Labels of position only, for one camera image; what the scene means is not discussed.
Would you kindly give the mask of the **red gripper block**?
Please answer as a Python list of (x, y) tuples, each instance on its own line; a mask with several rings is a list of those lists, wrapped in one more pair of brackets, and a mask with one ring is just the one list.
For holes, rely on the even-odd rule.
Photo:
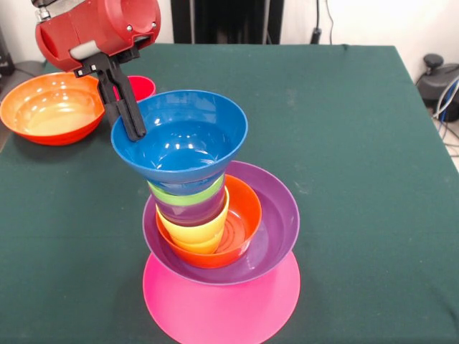
[(126, 51), (153, 44), (161, 28), (157, 1), (35, 1), (35, 37), (46, 60), (78, 77), (98, 72), (98, 91), (110, 125), (121, 117), (128, 138), (146, 135), (130, 81), (118, 62)]

